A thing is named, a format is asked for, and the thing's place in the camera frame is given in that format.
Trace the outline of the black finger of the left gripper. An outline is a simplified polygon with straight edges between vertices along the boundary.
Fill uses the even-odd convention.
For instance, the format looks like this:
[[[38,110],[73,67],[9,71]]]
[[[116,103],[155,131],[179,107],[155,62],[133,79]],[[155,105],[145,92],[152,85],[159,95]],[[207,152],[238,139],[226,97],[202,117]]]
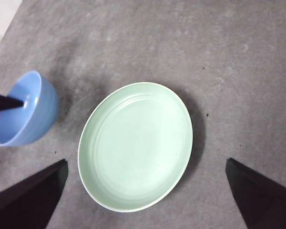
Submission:
[[[18,108],[23,106],[23,101],[0,95],[0,111]]]

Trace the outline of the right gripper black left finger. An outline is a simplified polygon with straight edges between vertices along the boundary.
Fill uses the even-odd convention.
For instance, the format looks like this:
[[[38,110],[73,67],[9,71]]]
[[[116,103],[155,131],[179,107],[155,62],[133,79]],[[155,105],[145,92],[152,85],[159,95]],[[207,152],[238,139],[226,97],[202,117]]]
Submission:
[[[0,229],[44,229],[68,177],[62,159],[0,192]]]

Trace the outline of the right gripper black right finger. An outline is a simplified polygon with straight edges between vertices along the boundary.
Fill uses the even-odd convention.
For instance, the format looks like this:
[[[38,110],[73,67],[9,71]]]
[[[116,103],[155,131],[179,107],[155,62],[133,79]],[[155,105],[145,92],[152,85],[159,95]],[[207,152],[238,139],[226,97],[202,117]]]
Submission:
[[[286,229],[286,187],[229,158],[225,172],[249,229]]]

